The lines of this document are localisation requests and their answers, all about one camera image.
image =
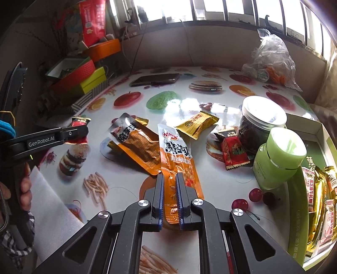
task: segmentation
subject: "red candy wrapper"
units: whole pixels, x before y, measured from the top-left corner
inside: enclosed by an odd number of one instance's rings
[[[105,0],[79,2],[83,28],[83,42],[87,47],[105,36]]]
[[[73,117],[72,118],[71,126],[72,127],[76,127],[76,126],[87,125],[87,124],[89,124],[90,121],[91,121],[91,119],[90,118],[86,118],[86,117]],[[81,138],[77,138],[77,139],[73,139],[73,140],[68,140],[65,143],[66,144],[70,144],[70,145],[87,144],[88,143],[88,138],[87,138],[87,136],[86,137],[81,137]]]
[[[221,141],[221,150],[225,160],[226,169],[243,166],[250,163],[247,153],[235,132],[235,129],[215,133]]]

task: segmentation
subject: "smartphone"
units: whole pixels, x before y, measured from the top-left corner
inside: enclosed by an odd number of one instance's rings
[[[150,86],[158,84],[173,84],[175,83],[180,74],[179,73],[168,73],[168,74],[154,74],[139,77],[130,83],[130,87],[136,86]]]

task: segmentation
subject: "finger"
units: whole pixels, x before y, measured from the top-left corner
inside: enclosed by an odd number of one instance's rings
[[[21,206],[21,208],[24,210],[24,211],[28,211],[28,210],[30,210],[31,209],[31,207],[32,207],[32,204],[30,203],[29,205],[25,205],[25,206]]]
[[[25,176],[29,176],[30,175],[30,167],[29,164],[26,162],[25,163]]]
[[[22,193],[26,193],[32,187],[32,182],[29,177],[24,177],[21,181],[21,191]]]
[[[1,185],[1,190],[2,190],[2,193],[3,193],[3,196],[4,196],[5,200],[8,200],[11,196],[9,189],[1,182],[0,182],[0,185]]]
[[[28,190],[26,193],[22,194],[20,197],[21,207],[28,206],[32,201],[32,192]]]

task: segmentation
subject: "clear plastic bag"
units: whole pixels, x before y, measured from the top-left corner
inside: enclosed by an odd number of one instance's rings
[[[242,66],[242,72],[263,82],[281,84],[302,91],[295,82],[295,62],[283,40],[267,29],[258,29],[261,45],[252,52],[253,62]]]

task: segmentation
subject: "green mango print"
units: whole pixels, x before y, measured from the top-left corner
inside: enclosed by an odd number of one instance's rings
[[[308,106],[307,102],[304,101],[304,99],[302,97],[294,95],[293,99],[294,99],[295,103],[298,104],[301,108],[303,108],[306,111],[312,112],[312,109],[310,108],[310,106]]]
[[[173,91],[163,91],[153,97],[151,97],[146,107],[153,110],[162,110],[167,107],[167,103],[174,99],[180,99],[180,97]]]

